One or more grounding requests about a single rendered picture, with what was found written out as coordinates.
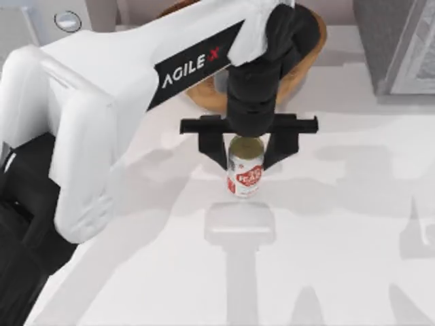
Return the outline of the red and white can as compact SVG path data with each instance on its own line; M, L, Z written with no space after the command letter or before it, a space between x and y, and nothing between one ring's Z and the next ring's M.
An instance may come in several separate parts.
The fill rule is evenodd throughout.
M246 198L259 188L263 173L264 143L259 138L235 136L228 148L228 190Z

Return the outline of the brown woven basket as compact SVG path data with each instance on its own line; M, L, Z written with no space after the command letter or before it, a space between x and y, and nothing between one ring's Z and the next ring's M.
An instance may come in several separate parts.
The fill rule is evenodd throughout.
M296 90L313 66L327 40L326 23L322 17L303 5L296 6L297 29L292 37L294 55L288 54L281 70L281 81L276 103L282 105ZM198 107L223 114L227 96L215 87L214 77L208 77L185 91L186 96Z

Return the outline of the grey cabinet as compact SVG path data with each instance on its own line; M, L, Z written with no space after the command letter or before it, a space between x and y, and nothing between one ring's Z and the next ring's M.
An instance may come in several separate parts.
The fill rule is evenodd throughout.
M353 0L353 13L366 56L374 93L393 94L395 55L414 0Z

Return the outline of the pale cabinet door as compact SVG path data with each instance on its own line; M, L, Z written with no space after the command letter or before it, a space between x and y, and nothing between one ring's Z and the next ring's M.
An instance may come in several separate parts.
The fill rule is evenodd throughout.
M435 94L435 0L414 0L395 55L393 94Z

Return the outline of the round metal sink drain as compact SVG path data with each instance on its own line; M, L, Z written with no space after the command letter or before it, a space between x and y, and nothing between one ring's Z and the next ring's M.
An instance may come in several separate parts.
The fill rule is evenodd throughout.
M75 33L82 27L81 18L72 11L63 11L54 15L55 25L65 33Z

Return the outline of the white sink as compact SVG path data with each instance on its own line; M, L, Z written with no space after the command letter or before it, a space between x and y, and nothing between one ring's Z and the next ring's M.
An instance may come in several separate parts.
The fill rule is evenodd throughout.
M118 4L117 0L0 0L0 56L21 46L43 46L74 34L61 31L54 23L54 15L63 11L81 18L79 31L112 32Z

